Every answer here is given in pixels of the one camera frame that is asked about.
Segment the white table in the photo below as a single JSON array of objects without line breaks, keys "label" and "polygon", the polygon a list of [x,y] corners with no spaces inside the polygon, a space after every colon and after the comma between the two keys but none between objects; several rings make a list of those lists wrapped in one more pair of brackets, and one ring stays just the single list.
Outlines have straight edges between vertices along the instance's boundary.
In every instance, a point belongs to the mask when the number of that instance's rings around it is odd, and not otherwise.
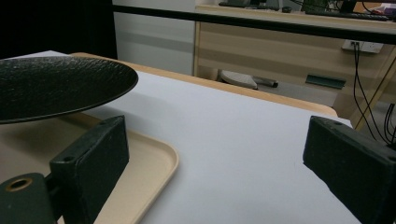
[{"label": "white table", "polygon": [[178,150],[178,171],[142,223],[359,223],[303,165],[318,114],[138,75],[132,91],[88,114],[123,114],[129,129]]}]

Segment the black plate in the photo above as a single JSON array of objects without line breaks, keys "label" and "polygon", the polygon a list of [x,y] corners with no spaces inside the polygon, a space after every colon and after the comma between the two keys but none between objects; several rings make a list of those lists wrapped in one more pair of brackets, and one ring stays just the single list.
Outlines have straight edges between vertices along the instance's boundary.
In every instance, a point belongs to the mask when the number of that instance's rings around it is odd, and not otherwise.
[{"label": "black plate", "polygon": [[0,61],[0,124],[48,119],[108,103],[137,83],[108,60],[44,57]]}]

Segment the table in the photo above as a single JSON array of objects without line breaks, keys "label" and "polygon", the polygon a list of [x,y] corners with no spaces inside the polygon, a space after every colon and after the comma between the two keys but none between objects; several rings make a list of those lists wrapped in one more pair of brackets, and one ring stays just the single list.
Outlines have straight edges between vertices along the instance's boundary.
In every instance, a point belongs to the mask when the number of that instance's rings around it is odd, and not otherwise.
[{"label": "table", "polygon": [[[263,21],[298,23],[349,31],[371,30],[379,34],[396,33],[395,22],[359,21],[301,14],[265,12],[231,7],[200,5],[196,12],[250,18]],[[196,22],[194,75],[214,79],[218,69],[265,77],[325,91],[335,91],[334,108],[342,118],[361,127],[361,114],[352,96],[355,75],[353,51],[342,50],[345,39],[314,35],[285,34],[276,31]],[[396,48],[385,45],[379,54],[361,53],[361,83],[371,103],[378,99],[395,103],[389,84],[396,71]],[[308,74],[341,78],[341,90],[306,84]],[[361,107],[367,106],[359,99]]]},{"label": "table", "polygon": [[302,159],[311,115],[347,120],[127,64],[136,87],[87,113],[123,114],[177,149],[179,168],[142,223],[359,223]]}]

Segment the wall socket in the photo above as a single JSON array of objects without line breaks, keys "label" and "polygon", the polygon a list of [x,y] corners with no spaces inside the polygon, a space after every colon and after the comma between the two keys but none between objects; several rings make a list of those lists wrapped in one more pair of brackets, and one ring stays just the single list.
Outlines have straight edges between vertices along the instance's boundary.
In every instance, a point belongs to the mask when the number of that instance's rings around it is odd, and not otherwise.
[{"label": "wall socket", "polygon": [[342,49],[350,49],[354,50],[354,46],[352,43],[359,43],[359,49],[363,52],[369,53],[379,53],[381,51],[384,44],[372,43],[372,42],[364,42],[358,40],[346,40],[344,45],[341,47]]}]

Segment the keyboard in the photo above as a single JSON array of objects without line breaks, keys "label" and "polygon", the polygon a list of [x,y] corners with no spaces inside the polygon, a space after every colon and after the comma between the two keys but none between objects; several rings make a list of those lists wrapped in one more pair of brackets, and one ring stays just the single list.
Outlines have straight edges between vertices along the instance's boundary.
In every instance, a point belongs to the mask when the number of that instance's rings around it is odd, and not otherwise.
[{"label": "keyboard", "polygon": [[251,9],[268,9],[268,10],[273,10],[273,11],[279,11],[279,7],[256,6],[256,5],[246,5],[246,4],[228,3],[228,2],[220,2],[219,6],[221,6],[221,7],[243,7],[243,8],[251,8]]},{"label": "keyboard", "polygon": [[338,17],[338,18],[346,18],[346,19],[367,20],[367,21],[389,21],[389,18],[383,15],[370,15],[370,14],[362,14],[362,13],[306,11],[305,14],[314,15],[314,16],[328,16],[328,17]]}]

